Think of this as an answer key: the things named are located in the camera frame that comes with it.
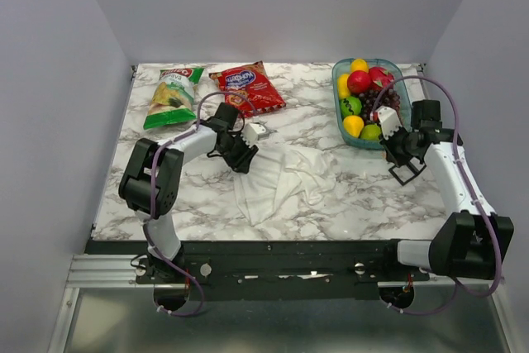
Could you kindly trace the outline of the white garment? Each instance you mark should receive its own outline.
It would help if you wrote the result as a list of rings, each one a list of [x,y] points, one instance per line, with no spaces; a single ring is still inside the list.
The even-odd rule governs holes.
[[[236,205],[252,226],[274,216],[294,195],[316,205],[336,186],[334,155],[295,145],[263,145],[246,174],[234,177]]]

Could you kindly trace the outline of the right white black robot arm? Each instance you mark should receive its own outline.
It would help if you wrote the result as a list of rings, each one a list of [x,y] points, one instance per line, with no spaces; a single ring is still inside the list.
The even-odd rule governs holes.
[[[466,161],[462,140],[441,122],[441,105],[421,100],[412,105],[406,129],[396,110],[379,107],[374,120],[381,128],[380,143],[394,168],[413,174],[417,160],[431,171],[445,205],[447,219],[432,240],[400,240],[380,262],[382,274],[401,279],[410,266],[452,278],[493,280],[500,275],[514,226],[480,192]]]

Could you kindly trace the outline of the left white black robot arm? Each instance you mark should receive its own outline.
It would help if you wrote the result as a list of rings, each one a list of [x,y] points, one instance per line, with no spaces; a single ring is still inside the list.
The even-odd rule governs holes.
[[[265,128],[244,122],[235,130],[240,117],[237,108],[221,103],[212,117],[198,119],[175,138],[164,143],[141,138],[133,147],[118,194],[139,219],[148,253],[157,259],[155,273],[166,283],[177,281],[184,273],[178,258],[182,243],[171,215],[183,167],[206,155],[222,158],[236,173],[248,173]]]

